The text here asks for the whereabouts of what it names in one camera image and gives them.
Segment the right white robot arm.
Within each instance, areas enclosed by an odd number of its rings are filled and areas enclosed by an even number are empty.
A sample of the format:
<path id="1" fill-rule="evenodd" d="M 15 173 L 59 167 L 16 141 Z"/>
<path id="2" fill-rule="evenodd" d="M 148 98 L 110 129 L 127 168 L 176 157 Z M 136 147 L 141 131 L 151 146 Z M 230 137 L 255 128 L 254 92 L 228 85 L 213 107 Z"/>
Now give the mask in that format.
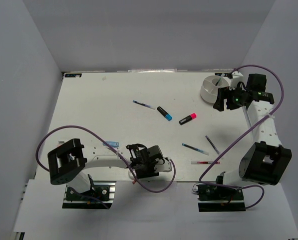
<path id="1" fill-rule="evenodd" d="M 215 195 L 224 200 L 233 192 L 232 186 L 244 187 L 253 183 L 276 185 L 291 158 L 290 149 L 279 140 L 273 119 L 274 97 L 266 91 L 267 78 L 253 73 L 247 83 L 218 89 L 213 108 L 235 110 L 245 108 L 245 118 L 251 129 L 253 144 L 242 157 L 236 170 L 221 174 L 222 182 L 215 185 Z"/>

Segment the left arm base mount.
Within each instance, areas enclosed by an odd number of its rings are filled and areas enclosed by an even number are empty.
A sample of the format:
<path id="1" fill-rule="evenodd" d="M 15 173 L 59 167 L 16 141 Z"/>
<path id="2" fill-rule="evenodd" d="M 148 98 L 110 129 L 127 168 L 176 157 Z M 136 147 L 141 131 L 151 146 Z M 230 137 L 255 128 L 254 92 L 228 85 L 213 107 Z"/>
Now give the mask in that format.
<path id="1" fill-rule="evenodd" d="M 84 193 L 76 193 L 66 187 L 62 208 L 63 209 L 103 209 L 111 208 L 115 195 L 115 182 L 93 182 L 93 188 Z"/>

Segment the blue correction tape dispenser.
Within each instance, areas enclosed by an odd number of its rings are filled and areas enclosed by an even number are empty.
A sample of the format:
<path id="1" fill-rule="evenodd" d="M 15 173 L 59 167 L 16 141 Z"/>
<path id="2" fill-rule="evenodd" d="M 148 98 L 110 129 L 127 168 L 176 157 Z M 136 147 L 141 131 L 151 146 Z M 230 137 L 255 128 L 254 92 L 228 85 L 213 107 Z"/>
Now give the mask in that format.
<path id="1" fill-rule="evenodd" d="M 118 148 L 119 147 L 119 142 L 116 141 L 106 141 L 102 143 L 103 146 L 111 146 L 112 148 Z"/>

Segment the teal pen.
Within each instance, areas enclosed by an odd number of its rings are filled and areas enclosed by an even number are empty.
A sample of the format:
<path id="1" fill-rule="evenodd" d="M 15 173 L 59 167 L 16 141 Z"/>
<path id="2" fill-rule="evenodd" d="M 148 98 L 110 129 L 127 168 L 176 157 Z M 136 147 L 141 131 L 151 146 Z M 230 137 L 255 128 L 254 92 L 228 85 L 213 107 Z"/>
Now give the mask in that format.
<path id="1" fill-rule="evenodd" d="M 216 82 L 215 86 L 218 86 L 218 85 L 219 85 L 219 83 L 220 83 L 220 81 L 221 81 L 222 77 L 224 77 L 224 76 L 225 76 L 225 74 L 224 74 L 224 73 L 222 73 L 222 74 L 220 75 L 220 77 L 219 77 L 219 79 L 217 80 L 217 82 Z"/>

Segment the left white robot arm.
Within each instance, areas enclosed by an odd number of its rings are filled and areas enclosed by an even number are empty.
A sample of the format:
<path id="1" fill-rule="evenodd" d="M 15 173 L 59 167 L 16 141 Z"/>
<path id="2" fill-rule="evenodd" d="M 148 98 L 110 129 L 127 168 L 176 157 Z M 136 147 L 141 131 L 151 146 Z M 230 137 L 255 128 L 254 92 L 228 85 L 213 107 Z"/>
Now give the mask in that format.
<path id="1" fill-rule="evenodd" d="M 73 138 L 50 151 L 47 157 L 51 184 L 67 184 L 85 200 L 93 197 L 95 188 L 90 177 L 83 172 L 84 169 L 129 169 L 130 174 L 138 180 L 157 177 L 162 172 L 168 173 L 172 170 L 170 160 L 163 156 L 157 145 L 149 148 L 139 143 L 127 145 L 126 149 L 131 154 L 130 160 L 123 159 L 118 151 L 112 155 L 93 153 L 84 156 L 83 149 L 80 139 Z"/>

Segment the dark purple ink pen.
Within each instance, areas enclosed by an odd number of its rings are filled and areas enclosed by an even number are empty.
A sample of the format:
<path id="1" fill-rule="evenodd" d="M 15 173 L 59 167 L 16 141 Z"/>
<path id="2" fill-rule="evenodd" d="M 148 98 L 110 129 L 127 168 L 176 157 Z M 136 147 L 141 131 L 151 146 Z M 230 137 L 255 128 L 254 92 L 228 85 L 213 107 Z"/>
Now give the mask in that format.
<path id="1" fill-rule="evenodd" d="M 207 141 L 210 143 L 210 145 L 212 146 L 212 148 L 214 149 L 214 151 L 217 153 L 217 155 L 220 154 L 219 150 L 216 148 L 216 146 L 214 145 L 214 143 L 211 141 L 211 139 L 206 135 L 205 138 L 207 139 Z"/>

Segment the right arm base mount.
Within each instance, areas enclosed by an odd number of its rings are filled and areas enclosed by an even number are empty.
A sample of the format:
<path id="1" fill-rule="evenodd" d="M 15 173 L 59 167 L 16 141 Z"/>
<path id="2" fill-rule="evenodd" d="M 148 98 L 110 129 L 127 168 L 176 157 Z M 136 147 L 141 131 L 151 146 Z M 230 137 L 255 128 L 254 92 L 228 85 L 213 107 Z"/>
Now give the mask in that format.
<path id="1" fill-rule="evenodd" d="M 192 192 L 198 197 L 199 212 L 244 212 L 243 184 L 240 177 L 227 172 L 217 176 L 214 183 L 194 184 Z"/>

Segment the blue pen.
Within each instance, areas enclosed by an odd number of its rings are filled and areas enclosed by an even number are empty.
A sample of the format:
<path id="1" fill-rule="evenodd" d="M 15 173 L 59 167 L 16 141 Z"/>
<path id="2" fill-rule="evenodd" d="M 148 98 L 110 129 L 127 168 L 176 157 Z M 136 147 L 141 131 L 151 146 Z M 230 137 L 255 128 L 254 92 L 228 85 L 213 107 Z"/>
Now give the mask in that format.
<path id="1" fill-rule="evenodd" d="M 145 104 L 145 103 L 142 103 L 142 102 L 138 102 L 138 101 L 135 101 L 135 100 L 133 100 L 132 102 L 135 103 L 135 104 L 137 104 L 137 105 L 141 105 L 143 107 L 147 107 L 147 108 L 152 109 L 152 110 L 155 110 L 156 109 L 155 107 L 153 107 L 151 105 L 148 105 L 148 104 Z"/>
<path id="2" fill-rule="evenodd" d="M 184 147 L 186 147 L 186 148 L 189 148 L 189 149 L 192 149 L 192 150 L 194 150 L 194 151 L 196 151 L 196 152 L 199 152 L 199 153 L 202 153 L 202 154 L 205 154 L 205 155 L 209 155 L 209 152 L 207 152 L 207 151 L 204 151 L 204 150 L 201 150 L 201 149 L 199 149 L 199 148 L 196 148 L 196 147 L 193 147 L 193 146 L 191 146 L 191 145 L 188 145 L 188 144 L 185 144 L 185 143 L 182 143 L 182 146 L 184 146 Z"/>

